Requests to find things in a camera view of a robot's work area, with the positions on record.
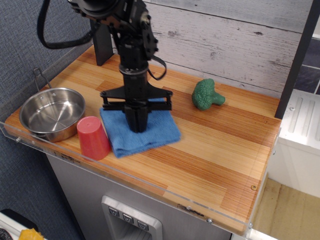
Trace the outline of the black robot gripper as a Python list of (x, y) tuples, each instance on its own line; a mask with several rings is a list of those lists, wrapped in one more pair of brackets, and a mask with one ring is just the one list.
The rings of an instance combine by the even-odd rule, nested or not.
[(170, 111), (172, 92), (152, 86), (147, 73), (124, 74), (123, 86), (100, 93), (104, 110), (124, 111), (128, 126), (133, 132), (144, 132), (148, 112)]

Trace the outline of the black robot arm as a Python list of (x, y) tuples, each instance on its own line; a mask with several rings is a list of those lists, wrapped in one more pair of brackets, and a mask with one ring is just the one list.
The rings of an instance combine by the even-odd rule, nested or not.
[(120, 56), (123, 86), (102, 91), (104, 110), (121, 110), (135, 133), (147, 128), (152, 111), (171, 110), (172, 92), (152, 86), (147, 76), (149, 61), (165, 66), (157, 57), (158, 40), (151, 27), (151, 16), (142, 0), (71, 0), (72, 8), (98, 24), (109, 27)]

